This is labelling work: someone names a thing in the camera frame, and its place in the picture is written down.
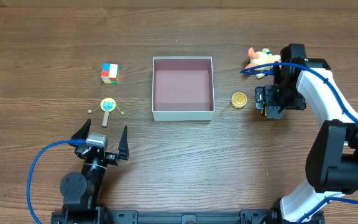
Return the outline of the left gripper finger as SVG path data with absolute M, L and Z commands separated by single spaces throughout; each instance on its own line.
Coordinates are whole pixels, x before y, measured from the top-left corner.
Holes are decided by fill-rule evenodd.
M 129 159 L 129 146 L 127 143 L 127 126 L 124 127 L 124 130 L 121 135 L 121 140 L 118 146 L 119 150 L 119 158 L 120 160 L 128 160 Z
M 71 137 L 71 139 L 86 139 L 89 135 L 90 127 L 91 120 L 87 119 L 85 124 L 79 130 L 77 130 L 77 132 Z

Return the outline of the golden round wheel toy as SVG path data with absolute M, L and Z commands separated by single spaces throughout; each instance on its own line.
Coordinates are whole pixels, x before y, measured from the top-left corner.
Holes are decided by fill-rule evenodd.
M 242 92 L 236 92 L 231 97 L 231 105 L 235 109 L 243 109 L 247 104 L 247 96 Z

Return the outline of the wooden cat rattle drum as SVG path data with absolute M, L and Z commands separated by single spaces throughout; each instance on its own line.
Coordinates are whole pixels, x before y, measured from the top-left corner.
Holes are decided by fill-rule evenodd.
M 94 110 L 89 109 L 88 114 L 95 112 L 98 108 L 100 108 L 101 110 L 104 111 L 103 121 L 102 121 L 102 125 L 101 125 L 103 128 L 106 128 L 108 126 L 109 115 L 115 109 L 117 109 L 122 116 L 125 115 L 125 112 L 123 112 L 119 109 L 118 105 L 116 104 L 116 101 L 113 98 L 103 99 L 100 102 L 100 105 L 96 109 L 94 109 Z

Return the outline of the cream plush pig toy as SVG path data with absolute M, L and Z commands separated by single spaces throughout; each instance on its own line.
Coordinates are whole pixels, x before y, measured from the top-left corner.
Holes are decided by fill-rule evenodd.
M 262 49 L 261 51 L 255 51 L 252 47 L 248 50 L 248 57 L 249 63 L 246 65 L 246 68 L 255 67 L 258 65 L 263 65 L 266 63 L 274 63 L 280 62 L 281 56 L 274 55 L 271 51 L 267 48 Z M 262 79 L 263 77 L 267 76 L 264 72 L 273 69 L 272 66 L 263 67 L 263 68 L 256 68 L 254 71 L 260 71 L 260 73 L 256 74 L 255 77 L 257 79 Z

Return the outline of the colourful puzzle cube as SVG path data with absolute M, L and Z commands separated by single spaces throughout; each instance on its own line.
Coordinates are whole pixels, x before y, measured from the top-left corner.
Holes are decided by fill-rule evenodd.
M 101 79 L 104 83 L 118 85 L 120 77 L 118 64 L 104 63 L 101 69 Z

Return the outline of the yellow grey toy truck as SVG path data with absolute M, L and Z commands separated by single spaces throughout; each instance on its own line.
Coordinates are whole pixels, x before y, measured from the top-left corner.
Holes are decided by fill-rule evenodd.
M 260 110 L 260 114 L 262 116 L 267 116 L 266 115 L 266 104 L 264 100 L 260 100 L 257 102 L 257 108 Z

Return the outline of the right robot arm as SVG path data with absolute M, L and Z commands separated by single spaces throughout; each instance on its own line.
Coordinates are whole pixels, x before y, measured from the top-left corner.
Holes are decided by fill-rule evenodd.
M 323 223 L 323 207 L 352 203 L 350 195 L 358 191 L 358 113 L 337 87 L 327 61 L 307 57 L 304 45 L 290 44 L 278 55 L 249 49 L 248 56 L 244 75 L 273 76 L 271 85 L 255 89 L 256 107 L 266 118 L 310 108 L 319 126 L 306 158 L 305 180 L 260 222 Z

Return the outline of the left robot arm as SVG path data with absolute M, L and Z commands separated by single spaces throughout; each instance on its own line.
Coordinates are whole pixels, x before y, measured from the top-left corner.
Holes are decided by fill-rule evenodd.
M 117 166 L 119 161 L 129 159 L 127 143 L 127 127 L 124 127 L 118 145 L 118 153 L 107 151 L 108 139 L 103 134 L 90 133 L 91 120 L 71 137 L 74 142 L 75 154 L 84 160 L 80 172 L 71 172 L 64 176 L 60 183 L 60 193 L 63 196 L 61 212 L 53 212 L 52 224 L 108 224 L 116 223 L 110 209 L 99 204 L 107 166 Z

